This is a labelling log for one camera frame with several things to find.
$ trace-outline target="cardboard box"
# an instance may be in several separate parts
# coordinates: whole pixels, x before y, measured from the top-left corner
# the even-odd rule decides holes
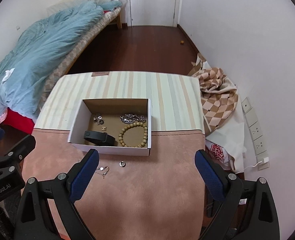
[[[100,113],[104,120],[103,125],[97,125],[93,117]],[[142,142],[144,136],[143,127],[134,127],[124,134],[124,142],[129,147],[122,147],[119,142],[119,134],[127,124],[120,120],[120,115],[138,114],[144,115],[148,127],[147,143],[143,148],[135,148]],[[84,140],[84,132],[87,130],[106,132],[115,138],[114,146],[96,146]],[[149,156],[151,149],[151,100],[132,98],[111,98],[111,99],[83,99],[76,112],[68,141],[74,147],[83,152],[96,149],[103,154]]]

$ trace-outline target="red sheet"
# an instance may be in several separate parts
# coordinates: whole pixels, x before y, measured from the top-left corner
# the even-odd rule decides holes
[[[32,119],[21,116],[19,113],[8,108],[8,114],[2,124],[10,125],[20,131],[32,134],[34,122]]]

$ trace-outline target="bracelet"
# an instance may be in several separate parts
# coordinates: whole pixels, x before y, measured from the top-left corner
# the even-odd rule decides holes
[[[143,123],[143,122],[134,122],[134,123],[131,123],[131,124],[128,124],[127,126],[125,126],[125,127],[122,129],[122,131],[120,132],[120,134],[119,134],[119,141],[120,141],[120,143],[121,143],[121,145],[122,145],[123,147],[128,147],[128,146],[126,145],[126,143],[123,141],[123,135],[124,135],[124,133],[125,133],[127,130],[129,130],[129,129],[133,128],[133,127],[138,127],[138,126],[142,126],[142,127],[144,128],[144,137],[143,137],[143,140],[142,140],[141,144],[139,144],[138,146],[135,146],[135,148],[138,148],[138,147],[139,147],[139,148],[142,148],[142,147],[145,146],[145,144],[146,144],[146,142],[147,142],[147,126],[146,126],[146,124]]]
[[[115,138],[106,132],[85,131],[84,139],[97,146],[114,146]]]

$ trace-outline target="door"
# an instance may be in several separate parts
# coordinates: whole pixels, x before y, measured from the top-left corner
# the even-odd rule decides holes
[[[132,26],[173,26],[175,0],[130,0]]]

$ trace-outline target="chain necklace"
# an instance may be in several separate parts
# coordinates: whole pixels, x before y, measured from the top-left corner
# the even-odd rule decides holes
[[[145,123],[145,117],[143,115],[137,115],[137,114],[124,114],[120,116],[120,120],[123,123],[131,124],[134,123],[135,121],[139,121],[142,123]]]
[[[105,172],[103,172],[103,174],[102,173],[99,173],[99,172],[97,172],[97,171],[104,171],[105,169],[107,169],[107,171],[105,171]],[[103,176],[103,178],[105,177],[105,175],[109,172],[109,170],[110,170],[110,167],[109,166],[106,166],[106,167],[101,167],[101,168],[97,168],[96,169],[96,171],[95,171],[95,173],[97,173],[97,174],[99,174],[99,175],[101,175],[101,176]]]

